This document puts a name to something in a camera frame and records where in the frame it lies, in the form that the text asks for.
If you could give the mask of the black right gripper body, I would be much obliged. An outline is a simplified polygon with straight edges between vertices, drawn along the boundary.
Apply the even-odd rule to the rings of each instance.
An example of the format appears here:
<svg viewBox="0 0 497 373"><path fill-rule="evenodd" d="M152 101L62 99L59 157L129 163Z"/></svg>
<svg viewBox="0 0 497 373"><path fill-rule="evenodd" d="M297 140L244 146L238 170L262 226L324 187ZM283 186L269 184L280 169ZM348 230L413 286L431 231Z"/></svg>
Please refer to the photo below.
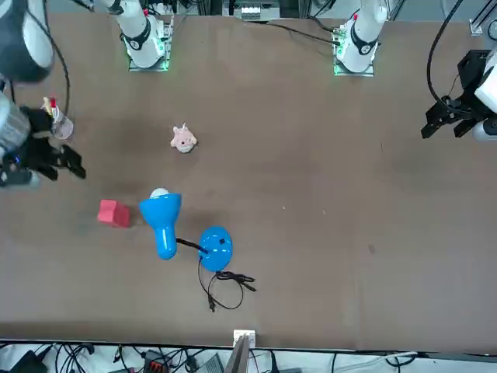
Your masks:
<svg viewBox="0 0 497 373"><path fill-rule="evenodd" d="M42 109L20 107L21 113L27 118L30 131L25 143L17 151L20 164L30 169L60 166L59 151L54 148L43 133L51 134L52 118Z"/></svg>

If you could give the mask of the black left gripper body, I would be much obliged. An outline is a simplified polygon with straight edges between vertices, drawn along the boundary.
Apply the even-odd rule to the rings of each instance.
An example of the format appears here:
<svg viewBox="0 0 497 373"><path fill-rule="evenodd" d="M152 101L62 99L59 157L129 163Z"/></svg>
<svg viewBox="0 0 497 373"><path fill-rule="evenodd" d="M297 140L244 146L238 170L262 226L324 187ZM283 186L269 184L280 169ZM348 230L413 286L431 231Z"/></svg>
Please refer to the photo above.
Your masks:
<svg viewBox="0 0 497 373"><path fill-rule="evenodd" d="M457 64L462 94L450 101L450 106L460 115L483 118L490 114L487 106L475 95L485 77L485 66L490 50L470 50Z"/></svg>

